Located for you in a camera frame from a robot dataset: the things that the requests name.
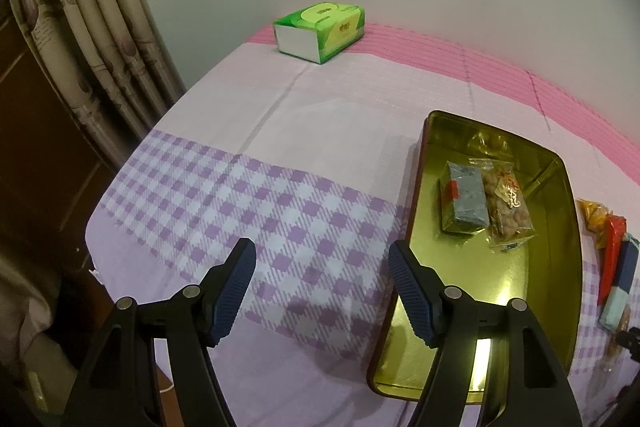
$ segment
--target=checkered tablecloth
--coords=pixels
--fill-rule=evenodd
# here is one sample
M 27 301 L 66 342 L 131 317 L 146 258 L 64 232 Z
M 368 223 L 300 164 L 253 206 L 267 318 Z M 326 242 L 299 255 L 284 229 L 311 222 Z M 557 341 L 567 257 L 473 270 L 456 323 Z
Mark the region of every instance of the checkered tablecloth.
M 576 197 L 607 204 L 640 231 L 640 150 L 567 93 L 472 50 L 382 26 L 367 25 L 348 51 L 317 66 L 278 54 L 270 32 L 257 34 L 165 115 L 87 228 L 111 296 L 139 301 L 201 280 L 238 237 L 254 240 L 255 277 L 213 352 L 239 425 L 406 422 L 406 406 L 373 394 L 365 370 L 390 291 L 385 253 L 405 224 L 432 110 L 558 152 Z M 638 365 L 623 353 L 593 385 L 610 334 L 597 323 L 599 259 L 582 222 L 580 235 L 569 380 L 588 423 Z M 638 280 L 631 306 L 631 325 L 640 325 Z M 463 426 L 475 416 L 469 407 Z

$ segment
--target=rectangular golden container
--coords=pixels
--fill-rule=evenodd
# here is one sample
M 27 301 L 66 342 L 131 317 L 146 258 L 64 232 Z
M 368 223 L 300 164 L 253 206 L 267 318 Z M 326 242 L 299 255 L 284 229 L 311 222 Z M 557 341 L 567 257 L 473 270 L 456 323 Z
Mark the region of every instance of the rectangular golden container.
M 513 162 L 536 237 L 514 250 L 492 250 L 486 230 L 476 235 L 440 227 L 438 179 L 449 160 L 469 157 Z M 582 254 L 574 197 L 560 157 L 490 125 L 441 111 L 424 123 L 407 238 L 421 264 L 478 301 L 504 305 L 525 299 L 568 373 L 574 356 L 582 296 Z M 467 398 L 481 403 L 491 340 L 478 341 Z M 414 335 L 394 291 L 367 372 L 384 396 L 418 400 L 435 350 Z

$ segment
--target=gray wrapped snack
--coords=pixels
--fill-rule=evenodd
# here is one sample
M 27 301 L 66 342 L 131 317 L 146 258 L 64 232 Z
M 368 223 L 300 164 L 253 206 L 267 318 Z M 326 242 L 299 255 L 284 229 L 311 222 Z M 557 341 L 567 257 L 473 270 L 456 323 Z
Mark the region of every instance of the gray wrapped snack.
M 489 213 L 480 169 L 447 162 L 440 178 L 442 229 L 476 233 L 489 226 Z

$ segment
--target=pink tablecloth edge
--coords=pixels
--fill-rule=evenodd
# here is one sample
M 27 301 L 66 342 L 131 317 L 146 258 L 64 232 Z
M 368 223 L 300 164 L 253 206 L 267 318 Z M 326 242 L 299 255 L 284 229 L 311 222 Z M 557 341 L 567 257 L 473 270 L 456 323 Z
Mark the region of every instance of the pink tablecloth edge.
M 273 29 L 261 29 L 248 42 L 275 45 Z M 452 42 L 372 23 L 366 24 L 364 37 L 345 52 L 374 55 L 472 82 L 525 103 L 590 143 L 640 185 L 640 148 L 586 104 L 529 71 Z

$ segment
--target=curtain fold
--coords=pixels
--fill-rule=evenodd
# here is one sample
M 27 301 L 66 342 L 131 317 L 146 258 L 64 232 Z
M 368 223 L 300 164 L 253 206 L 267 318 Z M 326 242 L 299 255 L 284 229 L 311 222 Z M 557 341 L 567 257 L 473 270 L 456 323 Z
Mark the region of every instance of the curtain fold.
M 10 0 L 31 52 L 116 167 L 183 94 L 140 0 Z

